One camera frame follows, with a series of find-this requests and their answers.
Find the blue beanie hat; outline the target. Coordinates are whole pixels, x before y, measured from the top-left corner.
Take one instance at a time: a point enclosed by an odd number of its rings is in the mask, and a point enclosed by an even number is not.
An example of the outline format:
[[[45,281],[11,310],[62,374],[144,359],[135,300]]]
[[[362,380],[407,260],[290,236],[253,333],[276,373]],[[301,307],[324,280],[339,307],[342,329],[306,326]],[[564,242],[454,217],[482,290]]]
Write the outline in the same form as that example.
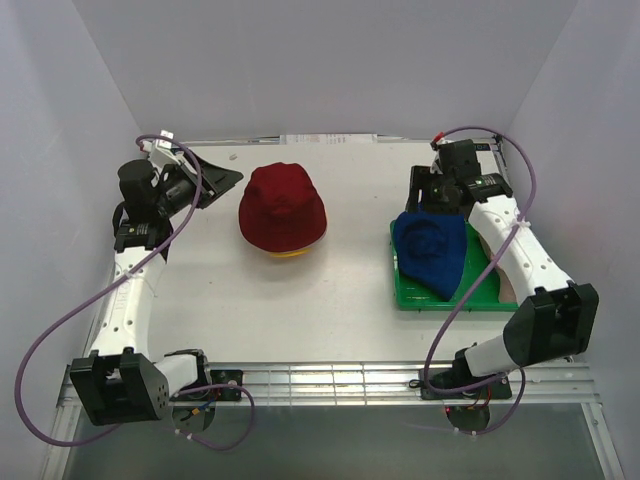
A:
[[[392,232],[398,269],[440,300],[450,301],[462,280],[467,253],[462,215],[403,212]]]

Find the dark red beanie hat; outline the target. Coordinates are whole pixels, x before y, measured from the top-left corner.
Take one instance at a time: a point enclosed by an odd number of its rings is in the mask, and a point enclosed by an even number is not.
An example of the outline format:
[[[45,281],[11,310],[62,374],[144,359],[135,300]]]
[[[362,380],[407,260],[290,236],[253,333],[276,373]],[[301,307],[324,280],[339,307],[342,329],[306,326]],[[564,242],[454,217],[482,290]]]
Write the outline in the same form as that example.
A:
[[[244,239],[271,254],[303,250],[326,233],[324,202],[307,171],[297,163],[256,168],[238,210]]]

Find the yellow bucket hat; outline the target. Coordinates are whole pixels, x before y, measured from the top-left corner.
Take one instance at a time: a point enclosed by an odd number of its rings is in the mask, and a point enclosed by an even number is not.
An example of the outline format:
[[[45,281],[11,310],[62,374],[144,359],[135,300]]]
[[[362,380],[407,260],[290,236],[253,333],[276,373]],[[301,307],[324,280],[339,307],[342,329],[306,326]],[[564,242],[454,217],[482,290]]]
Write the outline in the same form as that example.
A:
[[[306,245],[296,250],[286,251],[286,252],[268,252],[268,255],[271,258],[275,259],[288,259],[288,258],[296,258],[302,255],[309,254],[315,247],[315,244],[312,243],[310,245]]]

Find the pink hat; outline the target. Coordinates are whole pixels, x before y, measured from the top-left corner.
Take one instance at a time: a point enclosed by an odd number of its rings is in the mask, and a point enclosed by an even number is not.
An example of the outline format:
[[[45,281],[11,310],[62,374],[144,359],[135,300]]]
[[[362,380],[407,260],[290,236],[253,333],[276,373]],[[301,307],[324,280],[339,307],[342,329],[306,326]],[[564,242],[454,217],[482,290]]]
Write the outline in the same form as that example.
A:
[[[495,254],[490,245],[482,235],[480,235],[479,238],[484,254],[487,256],[489,261],[493,261]],[[499,301],[501,303],[516,303],[517,297],[515,291],[505,271],[499,265],[495,266],[494,271],[499,277]]]

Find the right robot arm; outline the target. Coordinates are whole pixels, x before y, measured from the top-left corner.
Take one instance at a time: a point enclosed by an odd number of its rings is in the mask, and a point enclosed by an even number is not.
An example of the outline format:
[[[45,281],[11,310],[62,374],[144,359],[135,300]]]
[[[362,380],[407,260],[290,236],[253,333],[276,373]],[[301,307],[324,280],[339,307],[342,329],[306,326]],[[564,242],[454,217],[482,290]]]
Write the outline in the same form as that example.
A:
[[[412,170],[410,212],[463,214],[490,252],[482,274],[502,271],[518,308],[498,336],[458,351],[448,369],[432,374],[426,364],[424,388],[441,398],[474,397],[516,369],[584,352],[599,305],[595,288],[552,260],[508,182],[483,173],[473,141],[439,136],[431,146],[431,167]]]

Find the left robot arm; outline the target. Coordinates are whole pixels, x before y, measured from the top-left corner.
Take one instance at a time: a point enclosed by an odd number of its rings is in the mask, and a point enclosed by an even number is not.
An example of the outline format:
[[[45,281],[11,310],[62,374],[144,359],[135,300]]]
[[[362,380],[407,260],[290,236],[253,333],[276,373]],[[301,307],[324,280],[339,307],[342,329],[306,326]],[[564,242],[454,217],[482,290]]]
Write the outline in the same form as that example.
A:
[[[117,287],[85,358],[73,360],[70,379],[96,426],[160,420],[182,391],[205,397],[212,387],[199,349],[149,358],[152,303],[169,252],[171,219],[187,207],[205,209],[239,183],[240,172],[197,161],[195,173],[177,150],[160,149],[117,172],[122,202],[114,212]]]

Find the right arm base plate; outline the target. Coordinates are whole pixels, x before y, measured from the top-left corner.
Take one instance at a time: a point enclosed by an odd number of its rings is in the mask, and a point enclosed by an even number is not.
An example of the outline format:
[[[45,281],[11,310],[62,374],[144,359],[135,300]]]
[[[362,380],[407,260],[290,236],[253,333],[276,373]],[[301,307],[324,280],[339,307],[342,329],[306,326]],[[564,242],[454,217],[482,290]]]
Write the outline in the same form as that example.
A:
[[[432,368],[429,375],[424,370],[418,371],[418,377],[408,383],[410,389],[418,390],[422,400],[470,400],[485,401],[487,399],[508,400],[513,396],[510,382],[501,378],[482,388],[471,389],[468,384],[477,383],[480,378],[459,381],[454,378],[449,368]]]

